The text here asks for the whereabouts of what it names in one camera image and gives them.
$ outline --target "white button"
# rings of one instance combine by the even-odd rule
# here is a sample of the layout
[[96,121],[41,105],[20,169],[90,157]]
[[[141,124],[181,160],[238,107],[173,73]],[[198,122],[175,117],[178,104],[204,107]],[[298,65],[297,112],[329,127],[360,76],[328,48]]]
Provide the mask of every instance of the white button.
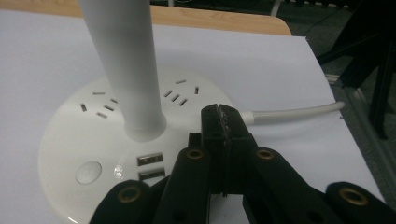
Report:
[[102,173],[102,165],[97,161],[87,161],[76,171],[76,180],[80,184],[91,184]]

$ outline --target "white round base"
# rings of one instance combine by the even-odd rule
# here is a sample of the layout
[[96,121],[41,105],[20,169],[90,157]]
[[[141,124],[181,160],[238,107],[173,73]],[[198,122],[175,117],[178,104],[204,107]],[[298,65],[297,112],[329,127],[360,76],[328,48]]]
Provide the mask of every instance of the white round base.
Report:
[[42,139],[38,171],[63,223],[89,223],[99,202],[124,180],[147,178],[153,184],[170,175],[189,133],[201,131],[201,109],[231,104],[204,77],[169,68],[158,73],[167,126],[153,141],[136,142],[126,135],[105,77],[77,91],[52,118]]

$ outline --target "white pole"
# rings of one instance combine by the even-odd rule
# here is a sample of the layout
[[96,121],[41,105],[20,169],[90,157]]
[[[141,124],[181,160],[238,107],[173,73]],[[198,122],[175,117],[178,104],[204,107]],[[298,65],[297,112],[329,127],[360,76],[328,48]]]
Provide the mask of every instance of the white pole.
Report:
[[161,111],[149,0],[79,0],[93,43],[135,141],[161,135]]

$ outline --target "white tabletop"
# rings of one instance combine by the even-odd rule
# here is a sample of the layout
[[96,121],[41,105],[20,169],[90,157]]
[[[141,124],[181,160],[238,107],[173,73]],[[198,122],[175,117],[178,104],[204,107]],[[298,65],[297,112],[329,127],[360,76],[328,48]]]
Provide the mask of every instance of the white tabletop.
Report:
[[[208,77],[241,111],[334,102],[303,37],[154,26],[154,38],[159,66]],[[59,223],[39,185],[41,137],[64,100],[103,74],[83,19],[0,10],[2,223]],[[382,199],[339,112],[249,129],[312,187],[348,181]],[[231,207],[213,214],[218,223],[246,223]]]

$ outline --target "gray carpet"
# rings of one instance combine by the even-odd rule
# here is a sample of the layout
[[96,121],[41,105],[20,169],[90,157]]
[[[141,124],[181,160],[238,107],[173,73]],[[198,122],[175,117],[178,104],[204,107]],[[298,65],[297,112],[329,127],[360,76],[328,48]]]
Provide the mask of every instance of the gray carpet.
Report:
[[[166,1],[152,1],[155,5],[166,5]],[[268,15],[272,2],[269,0],[192,0],[176,1],[178,7],[194,7],[211,10],[224,10],[251,14]],[[293,35],[306,36],[314,53],[318,56],[332,48],[352,13],[347,8],[322,5],[297,7],[293,2],[282,2],[277,16],[284,20]],[[325,74],[340,75],[350,58],[342,57],[322,66]],[[358,90],[370,104],[373,96],[375,75],[372,73]],[[385,119],[388,140],[379,139],[368,124],[366,110],[368,105],[361,104],[352,97],[356,90],[344,89],[339,83],[332,85],[334,97],[346,102],[342,110],[343,117],[357,142],[363,158],[366,160],[377,185],[387,204],[396,210],[396,77],[393,79],[389,96],[389,110]]]

